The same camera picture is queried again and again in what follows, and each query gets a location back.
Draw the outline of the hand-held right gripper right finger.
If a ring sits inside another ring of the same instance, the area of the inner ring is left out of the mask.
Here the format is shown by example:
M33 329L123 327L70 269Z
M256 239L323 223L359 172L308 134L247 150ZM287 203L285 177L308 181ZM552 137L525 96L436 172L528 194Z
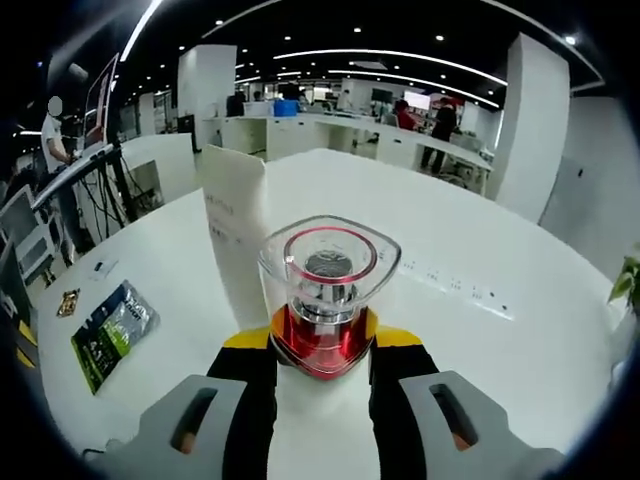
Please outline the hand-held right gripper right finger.
M453 371L441 372L421 340L367 314L369 416L384 479L510 479L506 411Z

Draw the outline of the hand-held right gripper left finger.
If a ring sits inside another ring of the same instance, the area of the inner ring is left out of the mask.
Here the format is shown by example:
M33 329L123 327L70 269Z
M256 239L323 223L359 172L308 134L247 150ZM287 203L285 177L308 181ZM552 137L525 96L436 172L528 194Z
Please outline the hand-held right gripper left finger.
M140 418L139 479L265 479L277 418L269 329L227 339L204 376L191 375Z

